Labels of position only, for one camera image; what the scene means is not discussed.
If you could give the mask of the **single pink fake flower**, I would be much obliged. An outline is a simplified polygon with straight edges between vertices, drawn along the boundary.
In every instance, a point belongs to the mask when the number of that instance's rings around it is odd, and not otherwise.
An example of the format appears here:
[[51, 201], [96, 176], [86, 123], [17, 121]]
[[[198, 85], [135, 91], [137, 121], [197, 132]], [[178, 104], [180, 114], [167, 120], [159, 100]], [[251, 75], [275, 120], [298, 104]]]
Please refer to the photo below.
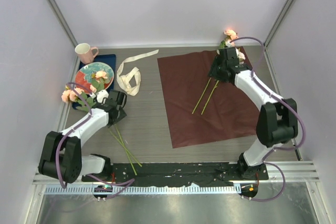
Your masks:
[[237, 56], [238, 56], [238, 58], [239, 58], [239, 62], [240, 62], [240, 64], [242, 64], [242, 63], [245, 63], [245, 60], [246, 60], [246, 56], [245, 56], [245, 54], [243, 53], [243, 52], [241, 52], [240, 51], [240, 48], [236, 48], [239, 52], [237, 53]]

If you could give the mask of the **pink fake flower bouquet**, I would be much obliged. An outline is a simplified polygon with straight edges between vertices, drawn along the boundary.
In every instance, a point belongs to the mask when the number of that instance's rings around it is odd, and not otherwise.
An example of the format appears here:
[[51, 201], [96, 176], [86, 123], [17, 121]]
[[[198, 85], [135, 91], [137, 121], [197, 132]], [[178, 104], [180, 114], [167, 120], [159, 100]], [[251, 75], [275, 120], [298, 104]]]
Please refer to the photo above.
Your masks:
[[[103, 94], [105, 89], [101, 89], [100, 86], [104, 85], [106, 80], [108, 79], [108, 74], [104, 71], [98, 71], [98, 76], [96, 77], [96, 73], [92, 74], [93, 80], [91, 81], [90, 88], [86, 88], [85, 86], [81, 86], [79, 83], [68, 82], [65, 85], [65, 90], [61, 95], [61, 99], [64, 103], [75, 103], [78, 102], [80, 107], [78, 109], [88, 112], [90, 108], [93, 108], [94, 105], [97, 105], [98, 102], [95, 101], [98, 94]], [[112, 130], [109, 130], [110, 134], [119, 142], [119, 144], [124, 148], [125, 153], [128, 157], [128, 160], [131, 164], [133, 172], [137, 175], [136, 169], [131, 161], [131, 158], [142, 167], [142, 164], [137, 160], [137, 158], [128, 150], [125, 145], [125, 142], [121, 136], [120, 131], [117, 126], [114, 126], [118, 136], [116, 136]]]

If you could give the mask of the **red wrapping paper sheet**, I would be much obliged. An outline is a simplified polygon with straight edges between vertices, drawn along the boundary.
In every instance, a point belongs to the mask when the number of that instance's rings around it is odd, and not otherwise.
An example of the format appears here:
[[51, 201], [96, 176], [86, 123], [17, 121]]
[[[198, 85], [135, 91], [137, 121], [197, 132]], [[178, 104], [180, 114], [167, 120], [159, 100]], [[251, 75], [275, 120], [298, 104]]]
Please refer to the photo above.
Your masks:
[[247, 95], [230, 83], [219, 83], [201, 115], [215, 84], [212, 79], [192, 114], [207, 84], [207, 75], [216, 55], [216, 51], [206, 50], [163, 57], [157, 61], [174, 148], [256, 134], [258, 109]]

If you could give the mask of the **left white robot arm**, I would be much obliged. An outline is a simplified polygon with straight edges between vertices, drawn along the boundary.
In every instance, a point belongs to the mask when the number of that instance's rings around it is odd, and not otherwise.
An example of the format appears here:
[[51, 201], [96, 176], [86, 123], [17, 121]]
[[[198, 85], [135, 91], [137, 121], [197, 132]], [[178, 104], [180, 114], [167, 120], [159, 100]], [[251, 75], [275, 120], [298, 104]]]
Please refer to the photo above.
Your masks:
[[62, 187], [89, 174], [105, 182], [112, 174], [111, 159], [99, 155], [82, 155], [82, 147], [103, 127], [115, 125], [126, 117], [127, 94], [117, 90], [100, 91], [91, 111], [73, 126], [46, 135], [38, 172], [58, 179]]

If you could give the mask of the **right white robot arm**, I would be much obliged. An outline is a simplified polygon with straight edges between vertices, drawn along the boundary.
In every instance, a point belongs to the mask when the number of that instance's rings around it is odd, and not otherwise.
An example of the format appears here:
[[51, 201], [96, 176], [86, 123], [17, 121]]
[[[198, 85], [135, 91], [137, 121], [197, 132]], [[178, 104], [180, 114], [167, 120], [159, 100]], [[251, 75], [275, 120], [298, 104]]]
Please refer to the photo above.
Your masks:
[[237, 173], [251, 179], [260, 171], [265, 159], [275, 150], [282, 150], [298, 135], [297, 103], [284, 99], [267, 87], [246, 63], [240, 63], [235, 47], [219, 49], [208, 76], [231, 83], [240, 89], [259, 110], [256, 140], [237, 161]]

